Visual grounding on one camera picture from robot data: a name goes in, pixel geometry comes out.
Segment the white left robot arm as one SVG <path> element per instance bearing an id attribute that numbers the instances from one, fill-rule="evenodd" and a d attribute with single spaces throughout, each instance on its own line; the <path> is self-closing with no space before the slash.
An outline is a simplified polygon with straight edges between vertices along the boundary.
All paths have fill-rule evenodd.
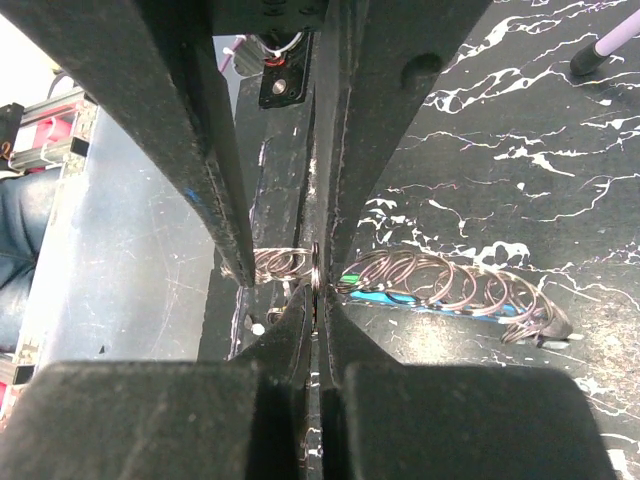
<path id="1" fill-rule="evenodd" d="M 5 1 L 11 21 L 131 137 L 191 204 L 243 286 L 249 208 L 218 35 L 257 39 L 259 104 L 315 96 L 321 243 L 346 259 L 355 222 L 484 1 Z"/>

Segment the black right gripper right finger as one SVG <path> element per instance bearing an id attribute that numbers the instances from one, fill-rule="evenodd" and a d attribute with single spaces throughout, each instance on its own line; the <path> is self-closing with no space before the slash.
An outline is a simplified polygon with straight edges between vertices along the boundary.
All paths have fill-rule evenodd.
<path id="1" fill-rule="evenodd" d="M 404 367 L 331 290 L 319 303 L 323 467 L 328 479 L 400 479 Z"/>

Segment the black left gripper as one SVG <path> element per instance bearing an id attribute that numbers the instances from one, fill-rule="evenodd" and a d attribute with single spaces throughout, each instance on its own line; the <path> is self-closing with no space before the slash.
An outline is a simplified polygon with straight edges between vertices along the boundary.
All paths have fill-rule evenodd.
<path id="1" fill-rule="evenodd" d="M 317 30 L 317 240 L 346 263 L 361 210 L 487 1 L 4 1 L 1 13 L 122 127 L 255 279 L 227 82 L 214 35 Z"/>

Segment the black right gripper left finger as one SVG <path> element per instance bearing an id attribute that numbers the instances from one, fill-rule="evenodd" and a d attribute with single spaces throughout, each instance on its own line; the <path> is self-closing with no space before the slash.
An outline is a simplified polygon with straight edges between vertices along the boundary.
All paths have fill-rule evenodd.
<path id="1" fill-rule="evenodd" d="M 299 286 L 280 319 L 235 357 L 258 368 L 246 477 L 300 479 L 307 431 L 313 293 Z"/>

